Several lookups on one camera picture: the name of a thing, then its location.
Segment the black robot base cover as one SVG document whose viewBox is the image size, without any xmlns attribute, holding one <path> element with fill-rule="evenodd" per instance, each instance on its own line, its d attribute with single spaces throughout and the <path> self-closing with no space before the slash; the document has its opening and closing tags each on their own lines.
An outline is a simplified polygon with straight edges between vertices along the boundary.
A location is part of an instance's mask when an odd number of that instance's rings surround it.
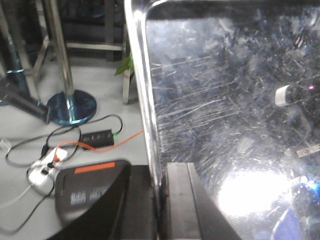
<svg viewBox="0 0 320 240">
<path fill-rule="evenodd" d="M 157 218 L 148 166 L 118 159 L 61 170 L 52 240 L 155 240 Z"/>
</svg>

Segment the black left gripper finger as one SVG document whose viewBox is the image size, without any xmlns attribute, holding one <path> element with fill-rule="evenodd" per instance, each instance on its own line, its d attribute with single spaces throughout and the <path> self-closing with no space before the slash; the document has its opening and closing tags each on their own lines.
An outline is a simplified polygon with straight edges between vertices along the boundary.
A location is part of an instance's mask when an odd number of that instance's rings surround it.
<svg viewBox="0 0 320 240">
<path fill-rule="evenodd" d="M 206 192 L 192 162 L 166 166 L 165 238 L 239 240 Z"/>
</svg>

